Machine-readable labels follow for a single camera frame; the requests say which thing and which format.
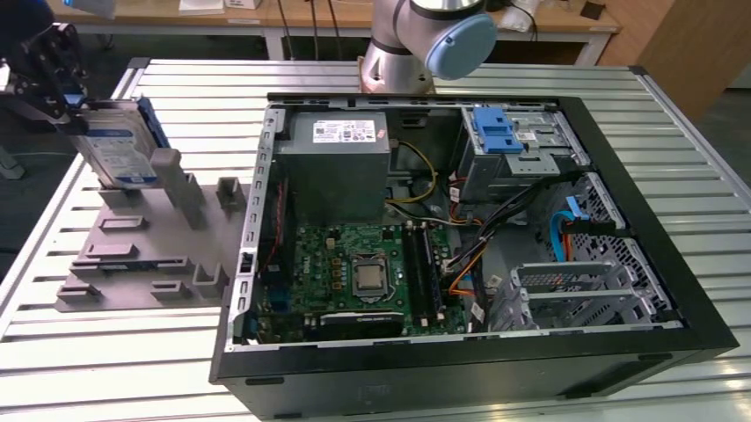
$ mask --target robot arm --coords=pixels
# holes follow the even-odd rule
[[[379,0],[374,35],[361,70],[374,93],[425,93],[433,75],[459,79],[483,64],[495,45],[483,0]]]
[[[75,27],[54,23],[44,0],[0,2],[0,106],[80,135],[86,76]]]

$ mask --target floor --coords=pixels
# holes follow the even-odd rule
[[[345,58],[355,60],[366,52],[366,41],[345,39]],[[294,39],[299,60],[314,60],[313,39]],[[114,48],[104,49],[94,36],[83,36],[91,95],[106,98],[113,93],[133,57],[165,59],[266,59],[266,47],[259,37],[183,37],[125,36],[114,39]],[[323,60],[337,59],[337,44],[327,40],[319,45]],[[717,150],[751,184],[751,91],[730,90],[709,111],[698,128]],[[14,263],[15,254],[24,246],[60,179],[74,160],[75,149],[55,133],[30,127],[0,114],[0,146],[24,166],[22,180],[0,180],[0,280]]]

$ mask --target motherboard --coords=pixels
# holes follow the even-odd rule
[[[426,276],[433,268],[415,262],[423,257],[405,240],[430,245],[430,266],[451,255],[443,226],[298,227],[293,284],[266,290],[273,341],[358,338],[369,335],[363,330],[398,337],[465,332],[463,303],[443,302],[441,280]]]

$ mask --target blue drive bay latch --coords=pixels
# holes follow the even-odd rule
[[[486,154],[519,154],[525,146],[514,135],[514,122],[498,107],[474,108],[474,125]]]

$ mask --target white table leg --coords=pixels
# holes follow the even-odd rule
[[[282,39],[285,38],[282,28],[266,28],[263,37],[267,40],[269,59],[287,60],[285,57],[285,45],[282,44]]]
[[[609,45],[610,33],[594,33],[590,36],[590,42],[582,48],[579,57],[577,58],[577,66],[597,66],[602,52]]]

